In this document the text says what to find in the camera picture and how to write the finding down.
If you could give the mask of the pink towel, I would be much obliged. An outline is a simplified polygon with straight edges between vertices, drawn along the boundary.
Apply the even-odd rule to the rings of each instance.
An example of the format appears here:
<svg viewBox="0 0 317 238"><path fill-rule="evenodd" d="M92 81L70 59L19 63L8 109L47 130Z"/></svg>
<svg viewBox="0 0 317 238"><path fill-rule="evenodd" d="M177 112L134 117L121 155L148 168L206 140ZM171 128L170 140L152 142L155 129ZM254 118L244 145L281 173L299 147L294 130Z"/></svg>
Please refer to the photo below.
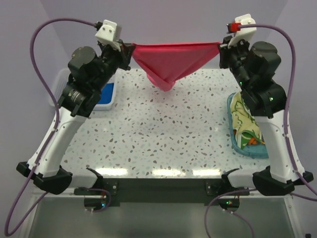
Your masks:
<svg viewBox="0 0 317 238"><path fill-rule="evenodd" d="M218 42L137 44L134 61L144 70L150 82L166 92L177 80L197 71L219 54Z"/></svg>

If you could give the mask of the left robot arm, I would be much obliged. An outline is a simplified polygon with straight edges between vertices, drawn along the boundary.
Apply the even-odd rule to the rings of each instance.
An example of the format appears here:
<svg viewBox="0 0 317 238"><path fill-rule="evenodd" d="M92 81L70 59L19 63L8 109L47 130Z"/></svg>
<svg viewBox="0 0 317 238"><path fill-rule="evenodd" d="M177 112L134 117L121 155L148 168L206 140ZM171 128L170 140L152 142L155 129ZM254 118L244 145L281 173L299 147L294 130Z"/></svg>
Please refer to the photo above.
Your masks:
<svg viewBox="0 0 317 238"><path fill-rule="evenodd" d="M130 70L136 46L118 41L118 48L98 43L101 55L91 47L77 48L68 63L70 74L61 96L54 103L55 116L43 141L17 171L48 193L61 194L71 184L72 173L61 166L68 145L100 101L102 90L118 69Z"/></svg>

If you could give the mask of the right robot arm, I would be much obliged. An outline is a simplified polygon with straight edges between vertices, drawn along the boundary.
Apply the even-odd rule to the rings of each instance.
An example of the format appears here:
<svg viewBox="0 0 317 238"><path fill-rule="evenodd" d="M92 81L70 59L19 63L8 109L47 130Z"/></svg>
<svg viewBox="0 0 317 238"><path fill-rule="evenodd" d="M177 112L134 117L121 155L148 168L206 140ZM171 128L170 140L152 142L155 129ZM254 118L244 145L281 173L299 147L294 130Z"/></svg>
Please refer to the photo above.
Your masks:
<svg viewBox="0 0 317 238"><path fill-rule="evenodd" d="M287 96L273 80L281 58L271 43L260 41L251 46L239 40L230 46L232 40L227 36L218 45L219 66L229 69L240 86L242 99L264 137L269 166L262 171L230 170L221 176L220 188L228 195L242 187L255 188L265 196L290 194L295 186L311 182L314 176L303 168L297 155L288 153L288 148L295 146L290 126L283 121Z"/></svg>

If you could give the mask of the blue folded towel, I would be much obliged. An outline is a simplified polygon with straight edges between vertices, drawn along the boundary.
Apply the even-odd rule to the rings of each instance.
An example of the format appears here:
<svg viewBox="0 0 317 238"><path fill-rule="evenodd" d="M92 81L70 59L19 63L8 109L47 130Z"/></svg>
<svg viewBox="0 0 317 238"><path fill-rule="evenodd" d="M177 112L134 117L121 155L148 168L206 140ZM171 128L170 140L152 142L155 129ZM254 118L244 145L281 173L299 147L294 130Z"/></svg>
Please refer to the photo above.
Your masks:
<svg viewBox="0 0 317 238"><path fill-rule="evenodd" d="M102 90L101 99L99 100L98 104L100 105L109 104L112 100L113 89L114 89L114 83L107 83L106 86Z"/></svg>

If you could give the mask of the white plastic basket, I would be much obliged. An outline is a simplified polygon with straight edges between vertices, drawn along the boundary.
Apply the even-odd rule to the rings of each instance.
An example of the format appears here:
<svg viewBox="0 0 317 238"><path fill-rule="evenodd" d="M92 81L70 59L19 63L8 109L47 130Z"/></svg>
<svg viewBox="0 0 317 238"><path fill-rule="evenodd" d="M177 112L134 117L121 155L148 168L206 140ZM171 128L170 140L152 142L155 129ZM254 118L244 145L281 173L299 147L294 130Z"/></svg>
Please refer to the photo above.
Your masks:
<svg viewBox="0 0 317 238"><path fill-rule="evenodd" d="M62 70L59 71L59 73L57 74L57 76L54 80L54 83L51 87L51 91L52 91L56 100L59 99L64 87L67 84L69 74L70 74L70 70L68 68L63 68ZM116 75L112 76L108 83L114 83L112 100L109 104L100 105L97 103L94 107L94 111L109 111L111 109L111 107L114 103L114 99L116 97L116 88L117 88Z"/></svg>

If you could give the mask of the yellow green patterned towel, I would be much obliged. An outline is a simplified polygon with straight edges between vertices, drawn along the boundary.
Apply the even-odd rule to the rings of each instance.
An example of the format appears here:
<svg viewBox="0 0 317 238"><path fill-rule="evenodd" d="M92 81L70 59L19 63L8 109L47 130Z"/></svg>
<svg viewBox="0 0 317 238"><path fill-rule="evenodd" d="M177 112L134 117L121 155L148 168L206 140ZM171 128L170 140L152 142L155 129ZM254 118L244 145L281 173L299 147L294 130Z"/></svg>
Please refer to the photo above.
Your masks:
<svg viewBox="0 0 317 238"><path fill-rule="evenodd" d="M240 92L233 94L229 109L237 146L243 150L248 145L265 145L260 127L244 103Z"/></svg>

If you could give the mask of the teal plastic tub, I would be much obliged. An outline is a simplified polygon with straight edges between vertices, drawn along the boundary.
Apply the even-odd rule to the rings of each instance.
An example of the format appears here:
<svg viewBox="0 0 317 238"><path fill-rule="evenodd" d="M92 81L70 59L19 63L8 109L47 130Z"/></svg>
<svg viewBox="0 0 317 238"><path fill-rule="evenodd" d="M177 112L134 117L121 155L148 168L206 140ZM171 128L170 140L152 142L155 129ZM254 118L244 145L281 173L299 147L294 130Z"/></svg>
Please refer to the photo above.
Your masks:
<svg viewBox="0 0 317 238"><path fill-rule="evenodd" d="M240 92L232 93L227 98L227 114L232 148L243 156L267 159L268 152L260 127Z"/></svg>

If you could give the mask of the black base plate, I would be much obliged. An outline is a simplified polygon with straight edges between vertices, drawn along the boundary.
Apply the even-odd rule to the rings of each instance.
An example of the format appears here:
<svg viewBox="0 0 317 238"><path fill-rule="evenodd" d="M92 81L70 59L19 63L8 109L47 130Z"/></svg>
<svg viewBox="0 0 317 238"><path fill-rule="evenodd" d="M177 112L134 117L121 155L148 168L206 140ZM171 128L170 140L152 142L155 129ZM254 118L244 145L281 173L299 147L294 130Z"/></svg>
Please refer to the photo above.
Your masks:
<svg viewBox="0 0 317 238"><path fill-rule="evenodd" d="M221 178L104 178L92 189L74 189L74 194L85 197L85 207L98 207L104 201L113 207L122 203L207 205L218 195L238 190Z"/></svg>

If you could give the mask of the aluminium rail frame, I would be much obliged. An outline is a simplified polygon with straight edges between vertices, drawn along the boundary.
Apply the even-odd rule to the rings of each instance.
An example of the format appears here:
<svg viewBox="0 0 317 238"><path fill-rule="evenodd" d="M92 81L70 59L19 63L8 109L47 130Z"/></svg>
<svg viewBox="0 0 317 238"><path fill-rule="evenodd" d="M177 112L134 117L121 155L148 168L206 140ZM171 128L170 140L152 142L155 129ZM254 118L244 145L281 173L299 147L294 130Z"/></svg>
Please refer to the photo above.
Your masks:
<svg viewBox="0 0 317 238"><path fill-rule="evenodd" d="M70 188L40 197L22 227L22 238L303 238L291 196L256 191L218 195L200 203L102 202L85 207Z"/></svg>

